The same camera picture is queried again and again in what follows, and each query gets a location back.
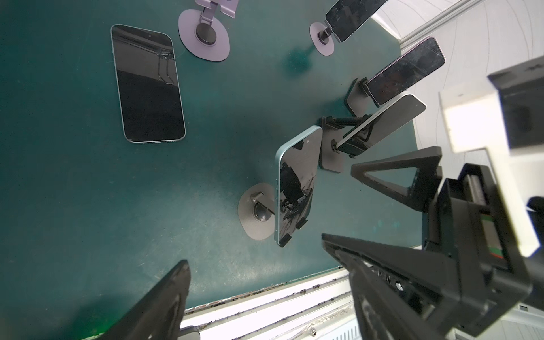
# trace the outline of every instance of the phone stand base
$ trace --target phone stand base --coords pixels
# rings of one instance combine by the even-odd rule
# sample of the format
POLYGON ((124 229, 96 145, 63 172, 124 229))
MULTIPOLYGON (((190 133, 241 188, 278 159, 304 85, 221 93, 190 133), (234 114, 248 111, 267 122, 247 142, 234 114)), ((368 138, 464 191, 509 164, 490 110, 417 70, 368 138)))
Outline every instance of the phone stand base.
POLYGON ((327 26, 321 22, 314 22, 310 25, 310 37, 312 38, 313 45, 316 49, 324 56, 329 56, 335 51, 335 42, 332 39, 332 36, 329 37, 329 40, 326 45, 321 43, 319 40, 319 32, 327 29, 327 26))
POLYGON ((256 203, 253 202, 251 196, 258 192, 263 193, 274 202, 274 187, 268 183, 255 184, 246 190, 240 198, 240 202, 238 203, 238 218, 249 237, 254 240, 264 240, 274 233, 275 217, 273 214, 270 214, 271 216, 266 221, 257 219, 255 215, 256 203))
POLYGON ((344 154, 333 150, 332 144, 339 142, 344 137, 344 134, 341 129, 328 125, 326 117, 322 117, 319 120, 319 126, 323 129, 319 166, 324 170, 339 174, 344 171, 344 154))
POLYGON ((180 38, 185 47, 195 56, 209 61, 223 61, 227 59, 231 51, 231 44, 228 39, 225 26, 217 19, 212 21, 212 28, 216 34, 215 43, 206 45, 196 36, 196 27, 200 23, 200 14, 196 9, 183 11, 178 18, 178 30, 180 38))
POLYGON ((373 103, 372 98, 359 86, 360 81, 361 78, 355 78, 344 100, 344 104, 355 117, 363 117, 368 105, 373 103))

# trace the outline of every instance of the green tabletop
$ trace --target green tabletop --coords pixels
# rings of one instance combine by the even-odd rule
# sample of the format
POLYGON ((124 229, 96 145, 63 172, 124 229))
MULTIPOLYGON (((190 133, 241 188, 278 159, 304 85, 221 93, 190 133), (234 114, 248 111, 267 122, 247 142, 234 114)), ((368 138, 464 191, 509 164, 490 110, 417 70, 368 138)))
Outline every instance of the green tabletop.
POLYGON ((106 330, 179 260, 187 307, 337 265, 322 232, 411 246, 421 214, 363 186, 349 164, 416 149, 411 123, 319 170, 311 214, 284 248, 250 239, 240 196, 273 183, 277 148, 323 115, 349 116, 351 81, 400 55, 368 21, 323 57, 312 22, 335 0, 242 0, 218 14, 220 63, 188 52, 178 15, 194 1, 0 2, 0 338, 78 339, 106 330), (131 144, 122 132, 110 27, 174 41, 187 136, 131 144))

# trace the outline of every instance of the smartphone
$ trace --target smartphone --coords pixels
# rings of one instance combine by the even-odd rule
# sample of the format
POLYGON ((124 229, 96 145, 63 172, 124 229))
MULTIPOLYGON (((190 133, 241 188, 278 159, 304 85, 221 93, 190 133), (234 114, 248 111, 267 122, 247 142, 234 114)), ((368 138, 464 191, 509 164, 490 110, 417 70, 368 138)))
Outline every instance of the smartphone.
POLYGON ((338 41, 345 41, 387 0, 339 0, 325 15, 338 41))
POLYGON ((314 125, 276 152, 274 239, 283 247, 307 221, 316 183, 323 130, 314 125))
POLYGON ((185 137, 172 39, 160 32, 113 25, 112 45, 125 138, 160 143, 185 137))
POLYGON ((369 80, 368 89, 374 100, 383 105, 438 70, 444 62, 438 42, 430 36, 369 80))

